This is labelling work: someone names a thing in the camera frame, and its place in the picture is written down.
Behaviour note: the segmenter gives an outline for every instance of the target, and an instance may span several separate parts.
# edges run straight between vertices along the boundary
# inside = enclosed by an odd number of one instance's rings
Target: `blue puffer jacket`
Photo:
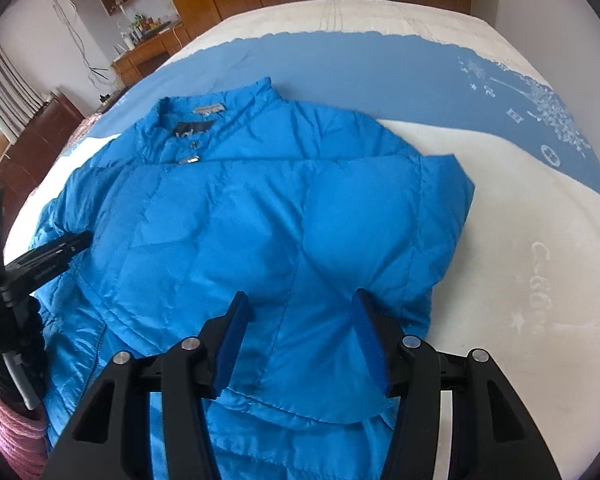
[[[195,111],[218,103],[224,111]],[[191,121],[213,124],[173,134]],[[473,190],[453,156],[421,156],[360,113],[285,101],[269,79],[161,100],[40,217],[34,246],[94,232],[38,291],[51,441],[115,352],[163,352],[244,290],[254,319],[207,412],[222,478],[377,478],[394,404],[370,380],[350,300],[364,287],[425,336]],[[165,478],[159,421],[154,394],[154,469]]]

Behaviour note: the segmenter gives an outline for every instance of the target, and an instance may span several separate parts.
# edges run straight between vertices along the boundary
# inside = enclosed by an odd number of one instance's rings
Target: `blue gripper pad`
[[[231,374],[234,372],[235,360],[238,358],[247,323],[251,317],[249,298],[244,292],[236,293],[225,316],[230,318],[230,322],[218,347],[216,376],[212,385],[218,394],[229,385]]]
[[[353,306],[353,327],[356,330],[360,348],[365,356],[366,368],[369,370],[373,383],[383,395],[388,395],[391,389],[389,380],[388,356],[372,317],[376,315],[371,298],[366,290],[358,289],[351,300]]]

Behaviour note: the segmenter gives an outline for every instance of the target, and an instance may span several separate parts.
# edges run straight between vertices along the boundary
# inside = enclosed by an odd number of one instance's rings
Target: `pink cloth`
[[[0,453],[22,480],[36,480],[46,462],[46,415],[42,407],[38,420],[19,415],[0,400]]]

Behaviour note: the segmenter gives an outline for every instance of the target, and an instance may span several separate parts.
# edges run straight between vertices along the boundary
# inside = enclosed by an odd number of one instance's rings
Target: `wooden desk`
[[[187,29],[183,23],[178,22],[165,32],[143,41],[135,49],[119,57],[112,63],[113,70],[126,86],[135,85],[157,70],[189,41],[191,40]]]

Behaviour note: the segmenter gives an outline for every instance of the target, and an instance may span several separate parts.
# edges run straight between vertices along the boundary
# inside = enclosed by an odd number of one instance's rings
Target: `white mattress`
[[[477,18],[368,0],[302,2],[234,16],[168,63],[235,38],[315,30],[417,34],[469,47],[546,84]],[[563,478],[577,478],[600,450],[600,195],[502,138],[381,122],[423,153],[454,153],[476,187],[451,268],[434,290],[428,341],[462,355],[487,349],[531,412]],[[6,260],[26,250],[42,206],[105,142],[87,139],[56,164],[18,216]],[[447,398],[444,405],[440,479],[450,442]]]

